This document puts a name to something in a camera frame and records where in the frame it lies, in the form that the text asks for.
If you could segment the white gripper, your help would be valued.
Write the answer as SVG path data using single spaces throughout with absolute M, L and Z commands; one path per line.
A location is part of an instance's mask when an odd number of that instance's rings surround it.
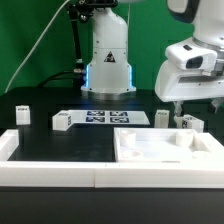
M 174 102 L 174 115 L 184 115 L 183 102 L 215 98 L 208 111 L 216 113 L 224 103 L 224 46 L 206 44 L 196 38 L 166 48 L 155 92 L 163 102 Z

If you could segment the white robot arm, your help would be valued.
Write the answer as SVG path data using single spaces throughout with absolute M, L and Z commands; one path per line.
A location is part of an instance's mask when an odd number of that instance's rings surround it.
M 224 104 L 224 0 L 166 0 L 170 14 L 194 26 L 193 36 L 166 48 L 155 92 L 183 114 L 187 100 L 211 99 L 216 111 Z M 128 26 L 112 12 L 108 1 L 93 8 L 93 57 L 87 65 L 82 93 L 116 100 L 133 93 L 132 68 L 127 62 Z

